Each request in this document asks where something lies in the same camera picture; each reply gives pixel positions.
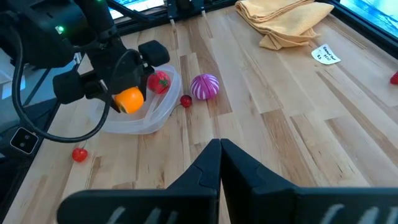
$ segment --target toy fruit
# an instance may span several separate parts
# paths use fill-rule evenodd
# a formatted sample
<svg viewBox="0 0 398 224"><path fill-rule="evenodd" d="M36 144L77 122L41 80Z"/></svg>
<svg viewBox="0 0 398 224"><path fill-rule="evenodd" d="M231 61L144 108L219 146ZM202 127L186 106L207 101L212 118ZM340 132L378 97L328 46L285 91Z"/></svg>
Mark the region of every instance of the toy fruit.
<svg viewBox="0 0 398 224"><path fill-rule="evenodd" d="M144 104L144 97L137 87L129 88L114 97L121 111L134 113Z"/></svg>
<svg viewBox="0 0 398 224"><path fill-rule="evenodd" d="M398 85L398 72L395 73L390 79L390 83L394 85Z"/></svg>
<svg viewBox="0 0 398 224"><path fill-rule="evenodd" d="M213 98L217 95L219 90L218 79L214 75L198 75L191 82L191 92L199 100Z"/></svg>
<svg viewBox="0 0 398 224"><path fill-rule="evenodd" d="M148 77L148 89L156 94L167 93L171 85L170 77L162 71L156 71Z"/></svg>
<svg viewBox="0 0 398 224"><path fill-rule="evenodd" d="M181 105L185 108L188 108L192 105L192 97L189 95L183 95L180 99Z"/></svg>
<svg viewBox="0 0 398 224"><path fill-rule="evenodd" d="M72 152L72 159L76 162L83 162L87 158L87 150L77 147Z"/></svg>

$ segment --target wooden table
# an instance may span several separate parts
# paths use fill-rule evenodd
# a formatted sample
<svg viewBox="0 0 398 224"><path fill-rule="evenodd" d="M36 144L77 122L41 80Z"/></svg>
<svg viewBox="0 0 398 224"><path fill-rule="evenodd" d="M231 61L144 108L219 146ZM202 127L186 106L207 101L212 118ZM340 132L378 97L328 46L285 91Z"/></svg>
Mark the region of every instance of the wooden table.
<svg viewBox="0 0 398 224"><path fill-rule="evenodd" d="M233 7L123 37L129 48L155 39L170 52L188 93L211 73L218 97L178 107L164 127L135 136L100 132L73 162L75 144L44 141L4 223L54 223L59 203L84 189L162 189L213 138L229 138L279 175L302 186L398 185L398 61L333 16L307 47L271 51ZM311 51L329 44L341 62L324 66ZM80 72L91 69L87 59ZM50 132L89 131L87 100L60 107ZM228 223L224 200L221 223Z"/></svg>

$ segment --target yellow towel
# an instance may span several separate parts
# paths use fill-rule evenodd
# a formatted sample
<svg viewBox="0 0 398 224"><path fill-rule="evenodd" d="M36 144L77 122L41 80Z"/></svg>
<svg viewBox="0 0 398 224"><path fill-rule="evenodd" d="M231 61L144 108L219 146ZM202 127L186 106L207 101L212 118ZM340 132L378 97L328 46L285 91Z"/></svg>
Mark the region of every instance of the yellow towel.
<svg viewBox="0 0 398 224"><path fill-rule="evenodd" d="M318 36L312 27L333 9L313 0L242 0L235 7L246 22L265 34L260 46L272 50L308 45Z"/></svg>

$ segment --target red fruit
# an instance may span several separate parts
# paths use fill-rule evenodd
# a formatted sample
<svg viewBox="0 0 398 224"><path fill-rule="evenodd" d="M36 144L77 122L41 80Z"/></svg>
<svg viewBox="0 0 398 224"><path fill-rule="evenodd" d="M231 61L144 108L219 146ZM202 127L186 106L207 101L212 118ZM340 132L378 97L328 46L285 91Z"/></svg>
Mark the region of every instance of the red fruit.
<svg viewBox="0 0 398 224"><path fill-rule="evenodd" d="M192 97L189 95L183 95L180 99L181 105L185 108L188 108L192 105Z"/></svg>
<svg viewBox="0 0 398 224"><path fill-rule="evenodd" d="M77 147L72 152L72 158L76 162L83 162L87 158L87 150Z"/></svg>
<svg viewBox="0 0 398 224"><path fill-rule="evenodd" d="M156 94L167 93L170 84L170 77L162 71L157 71L148 77L148 89Z"/></svg>
<svg viewBox="0 0 398 224"><path fill-rule="evenodd" d="M390 83L394 85L398 85L398 72L395 73L390 79Z"/></svg>

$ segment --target green light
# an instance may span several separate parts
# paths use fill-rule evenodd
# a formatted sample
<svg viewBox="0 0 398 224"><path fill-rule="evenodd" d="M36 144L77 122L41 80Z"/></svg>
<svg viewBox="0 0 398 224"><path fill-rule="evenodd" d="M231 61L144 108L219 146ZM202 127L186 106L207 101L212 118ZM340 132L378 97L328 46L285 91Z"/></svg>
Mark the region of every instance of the green light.
<svg viewBox="0 0 398 224"><path fill-rule="evenodd" d="M58 34L62 34L65 31L63 26L56 26L55 29L57 30Z"/></svg>

